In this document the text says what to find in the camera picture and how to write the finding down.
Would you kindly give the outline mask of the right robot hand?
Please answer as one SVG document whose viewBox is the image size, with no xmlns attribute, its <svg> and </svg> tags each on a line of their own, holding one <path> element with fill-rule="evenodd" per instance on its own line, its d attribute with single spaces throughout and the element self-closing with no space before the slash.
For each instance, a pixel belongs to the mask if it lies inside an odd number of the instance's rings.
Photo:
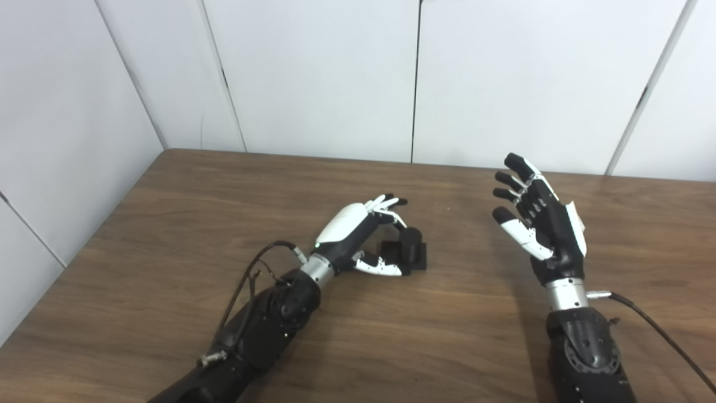
<svg viewBox="0 0 716 403">
<path fill-rule="evenodd" d="M 583 280 L 587 245 L 575 204 L 563 203 L 544 174 L 522 156 L 509 153 L 504 164 L 512 174 L 494 175 L 507 188 L 495 188 L 493 195 L 510 202 L 514 210 L 500 206 L 492 217 L 529 253 L 540 284 Z"/>
</svg>

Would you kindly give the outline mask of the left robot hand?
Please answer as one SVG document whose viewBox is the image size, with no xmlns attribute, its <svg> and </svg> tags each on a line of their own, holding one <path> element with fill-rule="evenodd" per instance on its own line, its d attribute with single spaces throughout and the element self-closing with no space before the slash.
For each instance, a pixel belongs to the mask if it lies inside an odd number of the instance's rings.
<svg viewBox="0 0 716 403">
<path fill-rule="evenodd" d="M 405 221 L 392 210 L 407 203 L 406 199 L 388 193 L 365 203 L 345 206 L 320 232 L 312 255 L 324 261 L 336 276 L 351 270 L 386 277 L 410 275 L 409 268 L 361 249 L 381 225 L 390 224 L 399 232 L 407 229 Z"/>
</svg>

